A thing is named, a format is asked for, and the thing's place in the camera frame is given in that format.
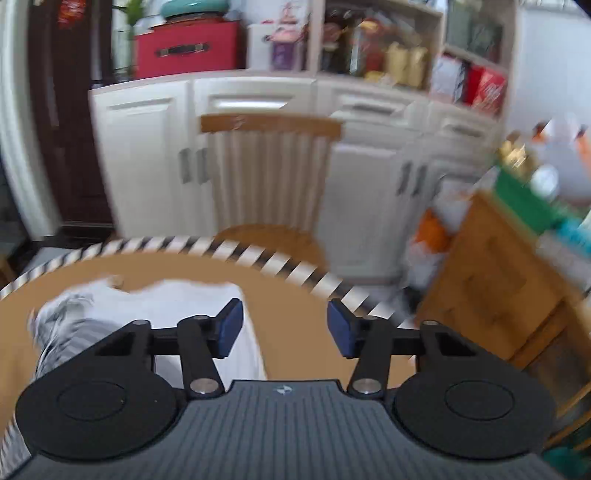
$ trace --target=door frame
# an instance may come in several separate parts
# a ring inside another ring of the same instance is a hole
[[[54,235],[60,215],[41,159],[28,88],[29,2],[0,1],[0,145],[4,169],[32,239]]]

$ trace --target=red box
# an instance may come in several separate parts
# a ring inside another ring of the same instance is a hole
[[[137,40],[137,78],[239,68],[240,22],[187,20],[154,27]]]
[[[468,73],[464,102],[491,115],[499,113],[507,80],[486,67],[473,66]]]

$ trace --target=black circular disc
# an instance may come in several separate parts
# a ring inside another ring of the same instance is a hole
[[[420,372],[397,390],[394,414],[410,435],[441,453],[500,460],[539,448],[554,406],[532,378],[507,368]]]
[[[177,413],[173,388],[117,357],[67,364],[32,383],[17,402],[18,427],[34,450],[68,460],[103,460],[156,439]]]

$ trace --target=brown door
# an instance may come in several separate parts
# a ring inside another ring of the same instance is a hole
[[[88,101],[88,90],[112,78],[111,2],[86,0],[82,17],[60,27],[62,1],[30,3],[29,79],[41,154],[65,223],[112,223]]]

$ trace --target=red door decoration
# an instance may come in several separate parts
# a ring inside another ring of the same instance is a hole
[[[71,28],[84,17],[86,0],[61,0],[57,22],[60,28]]]

